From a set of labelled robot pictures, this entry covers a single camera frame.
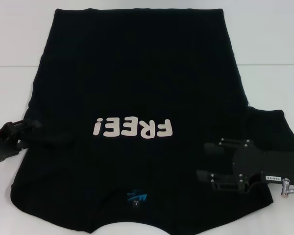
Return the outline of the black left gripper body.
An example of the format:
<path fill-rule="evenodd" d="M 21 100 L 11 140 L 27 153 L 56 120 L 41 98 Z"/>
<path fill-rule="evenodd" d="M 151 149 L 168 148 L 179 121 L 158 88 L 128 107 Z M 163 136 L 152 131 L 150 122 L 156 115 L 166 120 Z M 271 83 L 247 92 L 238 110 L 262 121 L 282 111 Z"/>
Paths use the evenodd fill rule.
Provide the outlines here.
<path fill-rule="evenodd" d="M 19 141 L 18 130 L 11 130 L 8 127 L 8 123 L 6 123 L 0 129 L 0 147 L 5 145 L 5 144 L 18 143 L 18 141 Z"/>

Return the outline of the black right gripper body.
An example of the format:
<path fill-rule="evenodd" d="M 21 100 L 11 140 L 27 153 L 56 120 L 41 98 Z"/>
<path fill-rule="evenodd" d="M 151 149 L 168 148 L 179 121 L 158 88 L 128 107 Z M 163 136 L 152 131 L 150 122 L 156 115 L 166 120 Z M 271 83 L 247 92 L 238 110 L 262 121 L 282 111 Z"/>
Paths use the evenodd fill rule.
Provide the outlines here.
<path fill-rule="evenodd" d="M 233 157 L 233 175 L 248 179 L 248 190 L 255 183 L 282 185 L 282 193 L 294 193 L 294 152 L 264 151 L 252 142 L 252 156 Z"/>

